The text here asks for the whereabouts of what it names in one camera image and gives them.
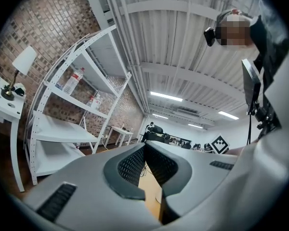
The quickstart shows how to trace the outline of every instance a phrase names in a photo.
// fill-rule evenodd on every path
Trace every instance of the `ceiling light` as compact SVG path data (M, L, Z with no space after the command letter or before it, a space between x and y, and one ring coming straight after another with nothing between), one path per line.
M234 116L234 115L228 114L228 113L226 113L226 112L224 112L224 111L220 111L219 114L224 115L224 116L227 116L227 117L230 117L230 118L232 118L232 119L234 119L234 120L238 120L238 119L239 119L239 117L236 117L236 116Z
M153 92L153 91L151 92L151 95L162 97L162 98L168 98L168 99L172 99L172 100L179 101L179 102L182 102L183 100L182 98L176 98L176 97L168 96L168 95Z
M165 119L168 119L167 117L164 117L164 116L159 116L159 115L156 115L156 114L152 114L152 115L154 115L155 117L161 117L161 118L165 118Z
M203 127L200 127L200 126L196 126L196 125L193 125L193 124L188 124L189 126L193 126L193 127L196 127L196 128L203 128Z

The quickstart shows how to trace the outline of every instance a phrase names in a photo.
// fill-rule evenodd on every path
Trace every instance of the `black cable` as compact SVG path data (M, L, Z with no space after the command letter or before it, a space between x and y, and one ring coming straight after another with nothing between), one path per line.
M151 175L153 175L153 174L150 172L150 170L148 170L148 169L146 168L146 166L147 166L147 165L145 165L144 168L143 168L143 170L141 171L140 177L146 176L147 171L148 171Z
M248 135L248 137L247 137L247 143L246 143L246 145L250 144L250 139L251 139L251 114L250 114L249 135Z

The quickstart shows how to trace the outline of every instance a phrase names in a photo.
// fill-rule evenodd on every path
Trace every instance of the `black mesh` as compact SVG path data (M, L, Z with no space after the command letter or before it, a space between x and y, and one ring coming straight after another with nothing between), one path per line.
M178 171L178 165L174 160L149 146L145 149L145 160L160 186Z
M141 148L119 163L118 172L122 178L138 186L140 173L144 166L144 148Z

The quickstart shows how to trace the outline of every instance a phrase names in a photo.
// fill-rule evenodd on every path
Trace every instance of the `desk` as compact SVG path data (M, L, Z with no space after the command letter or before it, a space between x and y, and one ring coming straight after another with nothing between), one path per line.
M0 78L0 93L1 87L3 87L3 85L8 85L8 83L2 78ZM18 96L16 93L14 93L14 95L15 99L13 101L9 101L1 97L0 94L0 122L3 123L4 120L7 120L12 123L10 135L10 148L11 148L11 160L13 172L19 191L24 192L25 189L21 182L17 161L17 132L18 132L18 123L20 120L21 112L23 110L26 96L21 97Z
M117 127L111 127L111 130L110 130L110 132L109 132L109 134L108 134L108 137L107 137L107 140L106 140L106 143L105 143L105 147L106 147L107 144L108 144L109 138L110 138L111 133L112 133L113 130L114 130L114 131L117 131L117 132L119 133L119 136L118 136L118 138L117 138L117 141L116 141L116 144L115 144L115 145L117 145L121 134L122 134L122 139L121 139L121 141L120 141L119 147L122 146L122 143L123 143L123 141L124 141L125 135L129 135L129 136L130 136L129 141L127 141L127 144L126 144L126 145L129 145L129 144L130 144L131 136L133 135L132 132L128 132L128 131L125 131L125 130L123 130L123 129L121 129L121 128L117 128Z

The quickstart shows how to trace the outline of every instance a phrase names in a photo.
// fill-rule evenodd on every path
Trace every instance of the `brass lamp base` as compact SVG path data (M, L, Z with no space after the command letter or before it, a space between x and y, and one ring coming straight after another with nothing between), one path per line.
M5 90L2 89L1 90L1 96L9 101L13 101L14 100L14 94L12 93L11 90Z
M13 81L10 83L9 86L4 86L3 89L1 89L1 96L9 101L13 101L14 100L14 94L12 93L12 88L15 84L15 81L16 81L16 77L19 73L19 70L16 70L15 71L15 74L14 74L14 79Z

